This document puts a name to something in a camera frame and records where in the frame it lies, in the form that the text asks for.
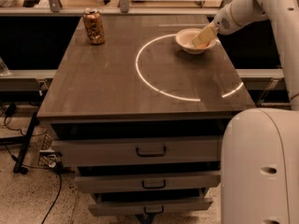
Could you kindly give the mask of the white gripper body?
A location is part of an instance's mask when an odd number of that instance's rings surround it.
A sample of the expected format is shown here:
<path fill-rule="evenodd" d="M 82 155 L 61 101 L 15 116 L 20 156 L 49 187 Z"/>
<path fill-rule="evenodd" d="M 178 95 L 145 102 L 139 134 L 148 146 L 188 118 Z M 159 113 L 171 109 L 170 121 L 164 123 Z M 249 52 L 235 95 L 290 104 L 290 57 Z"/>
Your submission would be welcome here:
<path fill-rule="evenodd" d="M 237 3 L 230 3 L 221 8 L 212 23 L 221 35 L 231 35 L 246 25 L 245 7 Z"/>

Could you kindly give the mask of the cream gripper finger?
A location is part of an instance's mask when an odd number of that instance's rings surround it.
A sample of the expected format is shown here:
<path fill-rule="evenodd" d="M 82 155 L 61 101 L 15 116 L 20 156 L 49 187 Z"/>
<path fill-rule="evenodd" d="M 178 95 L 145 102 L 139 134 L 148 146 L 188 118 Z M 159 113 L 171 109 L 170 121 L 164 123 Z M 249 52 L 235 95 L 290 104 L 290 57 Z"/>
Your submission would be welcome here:
<path fill-rule="evenodd" d="M 201 45 L 201 44 L 203 44 L 203 43 L 207 43 L 207 42 L 208 42 L 208 41 L 207 41 L 205 38 L 203 38 L 203 37 L 197 35 L 197 36 L 195 36 L 195 37 L 192 39 L 191 44 L 192 44 L 194 47 L 196 47 L 196 46 L 198 46 L 198 45 Z"/>
<path fill-rule="evenodd" d="M 215 26 L 205 27 L 199 34 L 201 41 L 210 41 L 216 38 L 218 33 L 218 28 Z"/>

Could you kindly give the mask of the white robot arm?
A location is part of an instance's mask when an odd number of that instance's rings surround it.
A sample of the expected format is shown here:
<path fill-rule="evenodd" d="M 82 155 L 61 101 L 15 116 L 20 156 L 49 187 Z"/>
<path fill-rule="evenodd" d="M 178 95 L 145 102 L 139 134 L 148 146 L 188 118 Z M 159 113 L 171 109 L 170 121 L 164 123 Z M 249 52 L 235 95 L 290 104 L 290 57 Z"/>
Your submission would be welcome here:
<path fill-rule="evenodd" d="M 234 0 L 192 42 L 264 20 L 271 22 L 291 108 L 252 108 L 229 122 L 221 145 L 221 224 L 299 224 L 298 0 Z"/>

